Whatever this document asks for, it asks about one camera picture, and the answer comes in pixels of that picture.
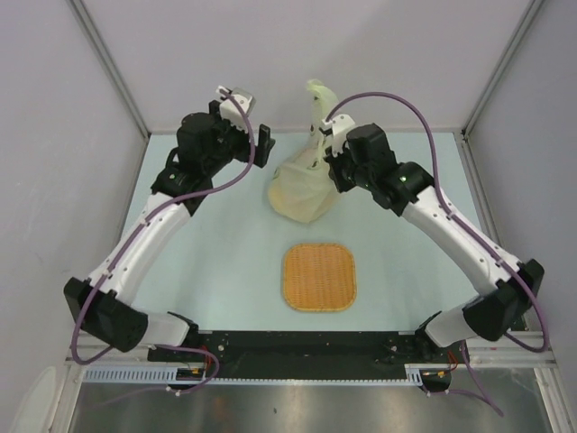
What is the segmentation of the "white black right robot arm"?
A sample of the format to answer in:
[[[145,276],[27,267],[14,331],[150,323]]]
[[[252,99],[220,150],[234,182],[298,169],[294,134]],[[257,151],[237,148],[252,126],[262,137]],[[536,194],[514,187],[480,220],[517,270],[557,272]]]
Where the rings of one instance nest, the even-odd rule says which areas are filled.
[[[432,239],[469,279],[477,295],[428,318],[418,329],[417,354],[436,362],[449,345],[479,336],[495,342],[533,305],[545,275],[535,259],[521,262],[494,244],[449,204],[419,164],[399,162],[376,124],[347,116],[323,122],[325,161],[338,192],[367,190],[375,203]]]

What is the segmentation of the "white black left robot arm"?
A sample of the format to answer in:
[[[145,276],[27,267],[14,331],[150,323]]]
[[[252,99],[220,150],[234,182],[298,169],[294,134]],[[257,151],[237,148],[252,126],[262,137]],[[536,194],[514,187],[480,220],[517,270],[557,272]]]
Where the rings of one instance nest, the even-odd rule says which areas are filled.
[[[196,213],[206,196],[242,179],[216,187],[214,176],[232,161],[248,169],[264,167],[274,146],[270,128],[252,130],[253,96],[223,89],[205,112],[186,115],[177,144],[151,185],[145,207],[119,244],[85,279],[70,279],[64,296],[75,320],[70,349],[78,350],[81,331],[127,353],[138,345],[166,346],[179,360],[197,354],[194,323],[176,313],[150,313],[133,306],[151,265],[170,238]]]

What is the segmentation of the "pale green plastic bag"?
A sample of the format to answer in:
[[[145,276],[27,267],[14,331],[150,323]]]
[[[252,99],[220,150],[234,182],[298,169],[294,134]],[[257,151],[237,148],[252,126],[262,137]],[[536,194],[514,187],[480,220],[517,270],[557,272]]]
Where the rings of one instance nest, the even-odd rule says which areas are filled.
[[[327,213],[339,193],[329,177],[324,161],[325,136],[320,126],[338,102],[338,96],[318,79],[307,82],[311,100],[311,121],[307,144],[282,162],[268,188],[271,207],[280,215],[309,224]]]

